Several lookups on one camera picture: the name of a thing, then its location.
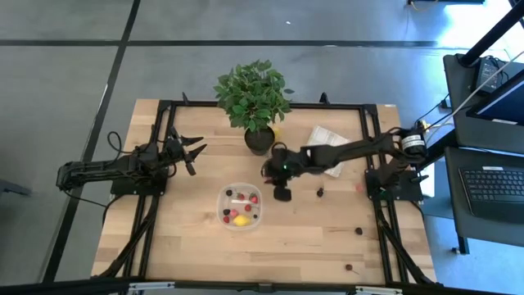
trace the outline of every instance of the clear plastic container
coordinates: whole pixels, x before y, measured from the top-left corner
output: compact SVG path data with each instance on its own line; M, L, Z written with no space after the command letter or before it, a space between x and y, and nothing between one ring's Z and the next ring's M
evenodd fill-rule
M228 229L254 229L262 219L262 193L252 184L229 184L220 190L216 209Z

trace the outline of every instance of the cable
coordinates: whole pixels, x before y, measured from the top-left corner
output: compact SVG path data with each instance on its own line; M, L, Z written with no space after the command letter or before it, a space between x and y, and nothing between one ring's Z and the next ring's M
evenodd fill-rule
M433 1L433 5L436 5L437 3L439 2L439 0L435 0ZM413 7L414 10L418 11L418 12L424 12L424 11L427 11L428 9L430 9L431 7L426 7L426 9L419 9L415 6L415 0L412 0L411 3L409 4Z
M106 215L107 215L107 210L109 210L109 207L114 203L116 202L118 199L120 199L123 195L118 195L118 196L115 196L113 197L113 199L107 203L106 205L106 209L104 209L104 214L102 215L102 225L104 225L104 223L106 222Z
M74 198L74 199L77 199L77 200L79 200L79 201L90 202L90 203L95 204L95 205L98 205L98 206L100 206L100 207L107 208L106 205L102 205L102 204L99 203L99 202L90 201L90 200L87 200L87 199L82 199L81 197L75 197L75 196L71 195L70 193L68 193L68 192L66 192L66 191L64 191L64 193L65 193L67 196L72 197L72 198Z
M449 96L449 93L448 93L448 94L444 97L444 99L442 99L442 100L445 100L446 98L448 98L448 96ZM431 110L427 111L426 114L424 114L424 115L420 116L420 118L416 119L414 125L416 126L416 125L417 125L417 122L418 122L419 120L421 120L423 117L429 115L429 113L431 113L433 110L435 110L437 107L439 107L439 105L440 105L441 103L442 103L442 101L440 101L439 103L437 103L436 106L434 106Z
M440 124L440 125L431 125L431 126L427 127L427 129L436 128L436 127L441 127L441 126L444 126L444 125L454 126L453 123L445 123L445 124Z
M176 166L175 163L173 162L173 173L171 173L170 175L167 175L167 178L171 178L171 177L173 177L175 174L177 174L177 166Z
M116 135L116 139L118 140L118 148L116 148L113 143L111 142L111 135L114 134ZM122 151L122 138L120 137L120 134L118 134L118 132L116 131L110 131L108 134L107 134L107 143L109 143L109 146L114 149L115 151L117 151L119 154L118 156L123 153L123 154L132 154L133 152L126 152L126 151Z
M503 65L502 67L500 67L500 69L498 69L493 75L490 76L490 78L488 78L486 81L484 81L484 83L481 84L481 86L479 86L477 89L475 89L475 91L473 91L469 96L468 98L466 98L466 100L464 100L460 106L457 107L457 109L455 111L453 111L451 113L450 116L448 116L448 118L444 121L443 124L447 123L449 121L449 119L451 119L453 116L455 116L468 102L470 99L472 99L473 96L475 96L475 94L477 94L477 92L482 88L484 87L484 85L486 85L491 79L493 79L494 77L496 77L502 70L504 70L504 68L506 66L509 66L512 62L514 62L516 59L518 59L522 54L524 53L524 51L518 53L518 55L514 58L512 58L510 61L508 61L508 63L506 63L505 65ZM430 134L430 136L427 138L426 140L426 144L429 143L429 140L433 137L433 135L436 134L436 132L442 128L442 126L439 126L435 129L435 131L433 131L432 134Z
M489 55L489 56L485 56L484 58L487 59L488 61L490 61L491 64L493 64L493 66L497 68L497 70L500 69L499 62L501 62L503 65L506 64L506 61L501 61L498 57L494 57L494 56L491 56L491 55ZM508 82L508 80L509 80L509 75L508 75L508 73L506 73L504 70L502 70L502 71L500 72L500 83L501 83L501 84L504 83L504 82L503 82L504 75L506 75L506 82Z

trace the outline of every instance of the white paper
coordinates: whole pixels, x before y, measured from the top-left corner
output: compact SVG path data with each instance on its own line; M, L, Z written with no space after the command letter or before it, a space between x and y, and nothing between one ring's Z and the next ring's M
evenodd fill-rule
M307 145L329 144L332 146L339 146L349 142L349 139L343 138L340 135L317 125L313 128L313 132L309 136ZM333 177L338 177L342 172L343 165L344 163L340 163L335 168L324 171L324 173Z

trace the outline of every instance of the table leg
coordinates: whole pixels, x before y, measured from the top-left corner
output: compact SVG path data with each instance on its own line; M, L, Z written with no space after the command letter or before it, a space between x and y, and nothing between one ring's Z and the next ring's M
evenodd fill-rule
M458 248L454 247L451 249L452 252L457 254L467 255L469 254L468 239L457 235L458 237Z

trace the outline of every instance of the wooden table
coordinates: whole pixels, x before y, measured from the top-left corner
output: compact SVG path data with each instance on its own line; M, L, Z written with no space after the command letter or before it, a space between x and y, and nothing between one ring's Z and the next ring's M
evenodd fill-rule
M137 100L125 150L148 141L158 102ZM382 130L400 125L395 106L377 107ZM346 162L338 178L302 175L293 179L289 183L292 201L279 202L273 198L273 186L263 184L260 177L266 157L249 151L244 131L230 128L223 110L178 107L174 125L186 137L204 136L202 142L208 146L196 159L196 176L189 176L178 164L178 173L168 182L156 218L148 279L384 283L373 205L365 193L365 159ZM362 139L357 111L294 109L278 123L279 140L298 150L315 125L351 141ZM219 190L235 182L254 184L263 194L263 219L252 231L231 231L217 220ZM321 185L325 194L319 198L316 191ZM94 275L104 271L128 242L137 200L137 196L122 197L107 212ZM395 204L405 248L426 276L435 279L420 212L409 202ZM355 234L357 227L364 230L363 235ZM398 280L395 251L389 248ZM133 274L138 272L140 253L139 246ZM353 270L346 270L347 264Z

